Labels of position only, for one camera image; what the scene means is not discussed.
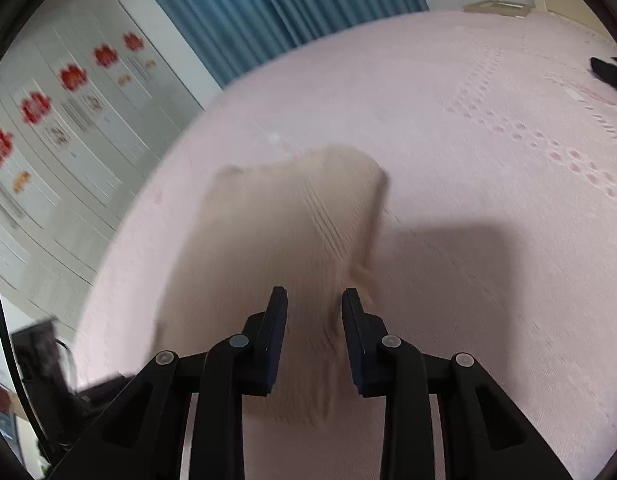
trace beige cloth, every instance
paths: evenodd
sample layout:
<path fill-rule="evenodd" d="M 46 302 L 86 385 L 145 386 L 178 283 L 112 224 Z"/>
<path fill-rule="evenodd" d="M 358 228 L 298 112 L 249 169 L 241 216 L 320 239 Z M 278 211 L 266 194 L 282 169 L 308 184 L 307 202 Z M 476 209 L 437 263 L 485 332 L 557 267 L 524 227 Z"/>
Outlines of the beige cloth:
<path fill-rule="evenodd" d="M 375 161 L 341 146 L 221 171 L 173 271 L 154 351 L 206 351 L 240 332 L 282 285 L 288 319 L 278 380 L 266 401 L 245 398 L 246 412 L 310 424 L 327 418 L 339 378 L 350 376 L 340 298 L 355 286 L 371 306 L 365 266 L 386 181 Z"/>

